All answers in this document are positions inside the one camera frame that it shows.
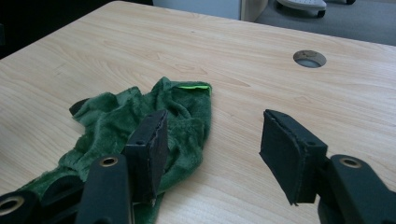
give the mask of cloth fold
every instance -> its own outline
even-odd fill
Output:
[[[59,166],[21,189],[39,197],[55,180],[77,175],[85,181],[91,163],[99,157],[120,153],[140,121],[156,110],[168,111],[169,155],[154,207],[134,206],[135,223],[153,223],[163,193],[186,179],[202,162],[202,149],[211,122],[211,86],[204,82],[176,82],[163,77],[151,92],[132,87],[119,94],[109,92],[87,100],[74,115],[85,127],[75,147],[64,154]]]

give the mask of green cloth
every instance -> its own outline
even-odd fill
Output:
[[[89,99],[74,115],[85,126],[76,146],[64,154],[59,166],[21,189],[41,197],[47,187],[65,175],[87,179],[91,163],[99,157],[120,153],[141,120],[157,110],[168,111],[169,155],[159,193],[186,179],[202,162],[202,149],[209,135],[211,87],[204,82],[175,82],[163,77],[150,93],[132,87],[117,95],[106,92]],[[156,205],[134,206],[135,223],[153,223],[163,195]]]

